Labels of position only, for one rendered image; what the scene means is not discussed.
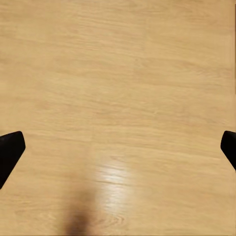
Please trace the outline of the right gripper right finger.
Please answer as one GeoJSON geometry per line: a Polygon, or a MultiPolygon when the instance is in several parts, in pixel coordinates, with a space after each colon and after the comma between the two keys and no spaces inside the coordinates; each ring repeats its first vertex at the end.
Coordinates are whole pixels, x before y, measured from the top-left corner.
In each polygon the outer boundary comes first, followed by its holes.
{"type": "Polygon", "coordinates": [[[236,170],[236,133],[225,131],[222,136],[220,148],[236,170]]]}

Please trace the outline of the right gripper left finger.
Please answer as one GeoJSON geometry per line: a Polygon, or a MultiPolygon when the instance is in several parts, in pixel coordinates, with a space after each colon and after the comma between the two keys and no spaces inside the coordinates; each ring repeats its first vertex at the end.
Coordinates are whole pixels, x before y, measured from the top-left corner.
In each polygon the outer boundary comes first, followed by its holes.
{"type": "Polygon", "coordinates": [[[22,131],[0,136],[0,190],[26,149],[22,131]]]}

